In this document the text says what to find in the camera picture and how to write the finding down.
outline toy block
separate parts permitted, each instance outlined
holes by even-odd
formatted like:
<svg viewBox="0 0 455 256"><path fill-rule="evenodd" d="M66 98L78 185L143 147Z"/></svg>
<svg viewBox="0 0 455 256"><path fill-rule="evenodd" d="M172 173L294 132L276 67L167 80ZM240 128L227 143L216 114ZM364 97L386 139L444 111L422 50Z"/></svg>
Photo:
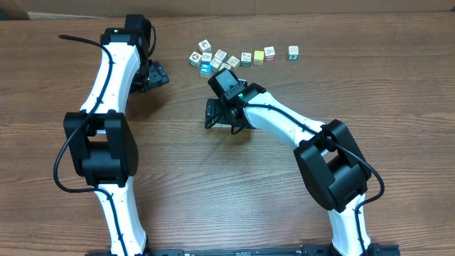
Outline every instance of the toy block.
<svg viewBox="0 0 455 256"><path fill-rule="evenodd" d="M212 67L210 64L202 63L200 65L200 76L202 78L210 78L210 73L212 72Z"/></svg>
<svg viewBox="0 0 455 256"><path fill-rule="evenodd" d="M213 72L218 72L220 70L221 63L223 63L219 58L213 58L210 62Z"/></svg>
<svg viewBox="0 0 455 256"><path fill-rule="evenodd" d="M299 59L299 47L298 46L289 46L287 51L288 60L297 60Z"/></svg>
<svg viewBox="0 0 455 256"><path fill-rule="evenodd" d="M226 68L228 70L232 70L232 66L229 65L229 64L226 64L226 63L221 64L220 70L222 70L223 68Z"/></svg>
<svg viewBox="0 0 455 256"><path fill-rule="evenodd" d="M219 58L222 62L225 63L226 60L228 60L228 54L223 50L217 50L214 58Z"/></svg>
<svg viewBox="0 0 455 256"><path fill-rule="evenodd" d="M255 50L255 59L253 63L255 65L262 65L264 62L264 51L262 50Z"/></svg>
<svg viewBox="0 0 455 256"><path fill-rule="evenodd" d="M273 48L273 46L265 47L264 52L266 61L275 59L275 49Z"/></svg>
<svg viewBox="0 0 455 256"><path fill-rule="evenodd" d="M242 53L242 57L240 57L240 65L242 67L251 66L251 53Z"/></svg>
<svg viewBox="0 0 455 256"><path fill-rule="evenodd" d="M240 66L240 60L234 57L233 55L230 56L229 60L226 63L232 66L232 71L236 71L237 68Z"/></svg>
<svg viewBox="0 0 455 256"><path fill-rule="evenodd" d="M197 68L199 67L199 65L201 63L201 60L202 60L202 55L197 52L193 52L190 56L190 64Z"/></svg>
<svg viewBox="0 0 455 256"><path fill-rule="evenodd" d="M212 61L212 53L203 53L202 54L202 63L209 64Z"/></svg>
<svg viewBox="0 0 455 256"><path fill-rule="evenodd" d="M210 43L205 39L204 41L199 43L199 50L201 53L211 53L212 52L212 46Z"/></svg>

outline small cube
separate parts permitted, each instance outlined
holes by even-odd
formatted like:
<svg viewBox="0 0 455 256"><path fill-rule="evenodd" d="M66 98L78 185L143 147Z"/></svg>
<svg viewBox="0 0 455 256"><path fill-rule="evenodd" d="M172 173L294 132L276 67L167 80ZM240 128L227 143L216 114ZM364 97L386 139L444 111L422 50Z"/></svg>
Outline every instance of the small cube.
<svg viewBox="0 0 455 256"><path fill-rule="evenodd" d="M255 50L255 59L253 63L255 65L262 65L264 62L264 51L262 50Z"/></svg>
<svg viewBox="0 0 455 256"><path fill-rule="evenodd" d="M221 66L221 63L223 63L219 58L213 58L212 62L210 62L210 66L212 67L213 72L218 72Z"/></svg>
<svg viewBox="0 0 455 256"><path fill-rule="evenodd" d="M288 60L297 60L299 59L299 47L298 46L289 46L287 51Z"/></svg>
<svg viewBox="0 0 455 256"><path fill-rule="evenodd" d="M190 64L197 68L199 67L199 65L201 63L201 60L202 60L202 55L197 52L193 52L190 56Z"/></svg>
<svg viewBox="0 0 455 256"><path fill-rule="evenodd" d="M251 66L251 53L242 53L242 57L240 57L240 65L242 67Z"/></svg>
<svg viewBox="0 0 455 256"><path fill-rule="evenodd" d="M225 51L220 49L220 50L217 50L214 58L219 58L222 62L225 63L226 60L228 60L228 54Z"/></svg>
<svg viewBox="0 0 455 256"><path fill-rule="evenodd" d="M205 39L204 41L199 43L199 50L201 53L211 53L212 52L212 46L210 43Z"/></svg>
<svg viewBox="0 0 455 256"><path fill-rule="evenodd" d="M232 70L232 66L229 65L229 64L226 64L226 63L221 64L220 70L222 70L223 68L226 68L228 70Z"/></svg>
<svg viewBox="0 0 455 256"><path fill-rule="evenodd" d="M202 63L206 63L210 65L212 61L212 53L203 53L202 54Z"/></svg>
<svg viewBox="0 0 455 256"><path fill-rule="evenodd" d="M273 48L273 46L265 47L264 52L266 61L275 59L275 49Z"/></svg>
<svg viewBox="0 0 455 256"><path fill-rule="evenodd" d="M212 72L212 67L210 64L202 63L200 65L200 76L202 78L210 78L210 73Z"/></svg>
<svg viewBox="0 0 455 256"><path fill-rule="evenodd" d="M234 56L230 56L229 60L226 63L232 66L232 71L236 71L240 66L240 60Z"/></svg>

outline black cable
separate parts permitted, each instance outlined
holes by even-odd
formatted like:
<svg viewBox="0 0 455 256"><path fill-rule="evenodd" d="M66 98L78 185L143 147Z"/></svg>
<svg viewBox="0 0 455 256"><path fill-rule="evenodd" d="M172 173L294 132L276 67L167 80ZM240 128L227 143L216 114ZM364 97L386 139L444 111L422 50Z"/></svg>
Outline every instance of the black cable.
<svg viewBox="0 0 455 256"><path fill-rule="evenodd" d="M78 37L75 37L75 36L59 35L58 37L62 38L62 39L65 39L65 40L88 43L90 45L100 47L106 53L107 57L109 57L109 70L107 71L105 83L102 86L100 95L98 95L97 101L95 102L95 105L90 110L90 112L85 116L85 118L81 121L81 123L74 130L74 132L66 139L66 142L63 144L62 148L58 152L57 159L55 159L55 163L54 163L54 172L53 172L54 173L54 181L55 181L55 184L57 184L57 186L61 190L63 190L64 192L68 192L68 193L85 193L85 192L95 192L96 191L96 192L100 192L100 193L103 193L103 194L106 195L107 200L110 202L110 205L111 205L111 208L112 208L112 215L114 217L115 229L117 230L117 234L119 236L118 239L119 239L120 243L122 244L123 253L124 253L125 256L128 256L127 247L125 246L125 243L124 243L123 237L122 237L122 233L120 232L119 220L118 220L118 217L117 217L117 211L115 210L114 201L112 200L112 195L110 195L106 190L101 189L101 188L77 188L77 189L67 188L58 180L58 166L60 164L60 161L62 160L63 154L65 153L65 150L68 147L71 139L73 139L75 134L77 132L79 132L79 130L82 129L87 124L87 121L91 118L91 116L93 116L93 114L95 113L96 109L102 103L102 98L105 95L105 92L106 92L106 89L107 89L107 85L109 84L109 79L111 78L112 66L114 65L114 61L112 60L112 56L111 56L110 52L100 43L97 43L97 42L94 42L94 41L91 41L91 40L88 40L88 39L84 39L84 38L78 38Z"/></svg>
<svg viewBox="0 0 455 256"><path fill-rule="evenodd" d="M154 31L154 44L151 45L151 48L150 48L150 51L149 51L149 58L152 54L154 54L154 51L155 51L155 45L156 45L156 30L155 30L155 27L153 25L151 25L151 29Z"/></svg>
<svg viewBox="0 0 455 256"><path fill-rule="evenodd" d="M285 112L284 110L282 110L282 109L280 109L278 107L275 107L275 106L272 106L272 105L248 104L248 103L244 104L243 107L244 108L246 108L246 107L262 107L262 108L267 108L269 110L275 110L275 111L279 112L280 114L284 115L285 117L287 117L288 119L293 121L295 124L299 125L302 129L312 133L314 136L316 136L318 138L324 139L326 142L329 142L330 144L335 146L335 148L337 148L338 150L340 150L340 151L342 151L342 152L344 152L346 154L349 154L350 156L355 158L357 161L359 161L359 163L364 165L365 168L370 170L371 173L376 177L376 179L378 180L379 185L380 185L379 193L376 196L373 196L372 198L369 198L367 200L362 201L354 209L354 212L355 212L355 223L357 225L358 239L359 239L360 244L362 246L363 255L366 255L366 250L365 250L365 246L363 244L363 239L362 239L362 232L360 231L360 221L359 221L358 215L360 213L360 211L359 211L360 207L364 206L367 203L371 203L373 201L376 201L377 199L379 199L384 194L384 190L385 190L384 181L382 180L382 178L379 175L379 173L369 163L367 163L366 161L361 159L359 156L355 155L353 152L347 150L346 148L344 148L340 144L334 142L332 139L329 139L329 138L327 138L325 136L321 136L321 134L319 134L318 132L312 130L311 128L309 128L305 124L302 124L299 120L295 119L290 114L288 114L287 112Z"/></svg>

